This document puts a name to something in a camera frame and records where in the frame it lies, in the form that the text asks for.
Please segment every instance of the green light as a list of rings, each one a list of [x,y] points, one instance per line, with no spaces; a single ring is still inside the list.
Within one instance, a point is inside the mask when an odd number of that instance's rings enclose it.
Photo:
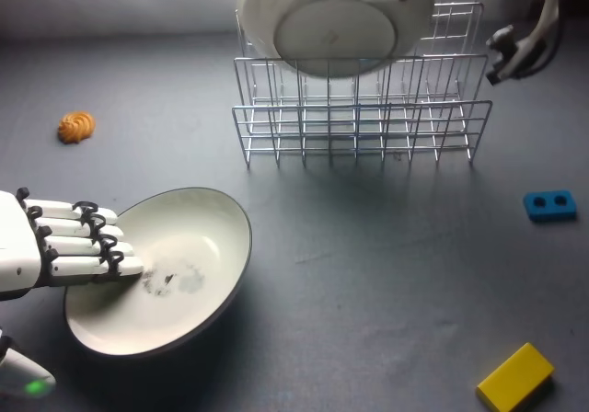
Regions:
[[[29,395],[41,395],[47,390],[47,384],[43,380],[35,380],[25,384],[25,392]]]

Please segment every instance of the black cable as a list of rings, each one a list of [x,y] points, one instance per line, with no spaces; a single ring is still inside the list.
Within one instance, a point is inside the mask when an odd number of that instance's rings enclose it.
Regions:
[[[564,0],[559,0],[559,18],[557,20],[556,36],[554,37],[554,42],[552,44],[552,48],[550,49],[549,55],[541,64],[537,65],[536,67],[532,67],[531,69],[526,70],[521,74],[516,74],[514,76],[515,79],[528,78],[529,76],[543,71],[549,66],[550,63],[552,63],[552,60],[554,60],[554,57],[559,51],[560,43],[562,42],[562,36],[564,35],[564,26],[566,23],[564,9]]]

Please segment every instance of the dish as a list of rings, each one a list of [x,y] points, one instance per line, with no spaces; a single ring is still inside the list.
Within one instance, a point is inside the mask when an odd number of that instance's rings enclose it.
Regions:
[[[262,56],[317,76],[353,76],[406,54],[426,33],[432,12],[433,0],[237,0],[239,23]],[[328,69],[311,58],[334,61]]]
[[[233,299],[251,252],[243,209],[213,189],[176,189],[119,216],[139,280],[73,286],[65,319],[85,347],[111,356],[170,349],[193,337]]]

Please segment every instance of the plate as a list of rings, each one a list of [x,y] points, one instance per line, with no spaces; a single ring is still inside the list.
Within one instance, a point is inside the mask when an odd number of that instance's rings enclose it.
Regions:
[[[237,0],[239,24],[258,53],[323,77],[373,71],[407,54],[432,12],[433,0]],[[333,61],[309,61],[316,58]]]
[[[111,356],[170,349],[219,316],[251,252],[243,209],[213,189],[176,189],[119,216],[125,242],[145,264],[138,279],[73,286],[64,311],[74,337]]]

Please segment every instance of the wire basket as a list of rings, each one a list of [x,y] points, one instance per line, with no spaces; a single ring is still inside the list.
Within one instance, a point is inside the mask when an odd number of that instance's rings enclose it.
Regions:
[[[278,165],[283,155],[303,164],[308,155],[379,155],[384,163],[391,154],[431,153],[438,162],[443,152],[472,162],[492,108],[478,99],[488,57],[472,53],[482,10],[478,0],[436,0],[413,55],[346,79],[307,76],[300,60],[256,57],[237,21],[241,105],[233,118],[246,164],[252,154],[273,155]],[[336,61],[319,62],[328,73]]]

